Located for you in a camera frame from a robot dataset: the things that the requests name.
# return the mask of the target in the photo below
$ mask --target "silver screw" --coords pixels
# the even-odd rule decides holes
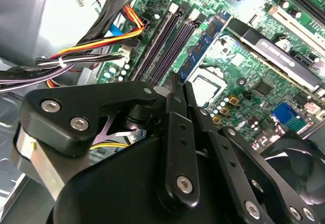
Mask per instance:
[[[44,111],[50,113],[58,112],[61,109],[60,104],[52,100],[43,101],[41,107]]]
[[[235,136],[235,135],[236,135],[235,131],[234,131],[234,130],[232,130],[232,129],[228,129],[228,132],[229,132],[231,135],[233,135],[233,136]]]
[[[148,94],[152,94],[152,91],[149,88],[144,88],[143,90]]]
[[[303,208],[303,210],[308,219],[310,219],[311,221],[315,221],[315,217],[310,212],[310,210],[308,210],[307,208]]]
[[[256,220],[258,220],[261,215],[259,213],[259,210],[258,208],[256,207],[256,205],[254,205],[252,202],[250,201],[246,201],[245,202],[245,207],[246,207],[246,210],[248,211],[248,213]]]
[[[205,115],[205,116],[207,116],[207,115],[208,115],[208,112],[207,112],[206,110],[204,110],[204,109],[201,109],[200,111],[201,111],[201,113],[202,113],[203,115]]]
[[[82,117],[72,118],[72,120],[70,121],[70,125],[73,129],[78,131],[85,131],[89,128],[88,121]]]
[[[290,206],[290,211],[291,214],[297,219],[297,220],[301,220],[301,215],[299,214],[299,212],[292,206]]]
[[[178,97],[178,96],[174,96],[174,99],[177,101],[177,102],[182,102],[182,100]]]
[[[193,185],[191,181],[184,176],[179,176],[177,178],[177,186],[185,194],[190,194],[193,191]]]

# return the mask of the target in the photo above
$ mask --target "blue ram stick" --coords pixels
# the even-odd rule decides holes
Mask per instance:
[[[218,13],[212,18],[207,29],[200,37],[194,49],[190,55],[188,55],[181,68],[178,70],[178,75],[182,78],[183,83],[188,80],[190,75],[200,64],[208,48],[213,43],[213,41],[222,33],[224,28],[231,20],[231,17],[232,16],[228,12],[219,10]]]

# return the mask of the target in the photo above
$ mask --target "cable bundle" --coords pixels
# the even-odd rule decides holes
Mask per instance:
[[[34,67],[13,67],[8,71],[0,71],[0,93],[46,82],[49,87],[60,86],[53,78],[81,63],[93,63],[93,67],[101,62],[123,59],[121,52],[113,54],[91,54],[95,49],[111,45],[128,45],[133,37],[144,30],[144,24],[128,4],[132,0],[106,0],[102,11],[87,34],[76,46],[62,50],[50,58],[37,58]],[[116,37],[104,38],[118,13],[133,22],[136,28],[130,33]]]

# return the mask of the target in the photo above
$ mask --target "motherboard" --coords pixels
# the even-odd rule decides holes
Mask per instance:
[[[191,82],[216,127],[231,125],[258,151],[325,117],[325,0],[136,0],[146,25],[129,58],[98,83]],[[135,28],[128,20],[124,33]]]

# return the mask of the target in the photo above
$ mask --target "cable tie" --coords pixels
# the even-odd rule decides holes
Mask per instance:
[[[62,59],[61,56],[58,58],[58,61],[59,61],[59,64],[60,64],[60,66],[61,66],[62,68],[65,68],[65,67],[67,66],[67,64],[65,64],[65,63],[63,62],[63,59]]]

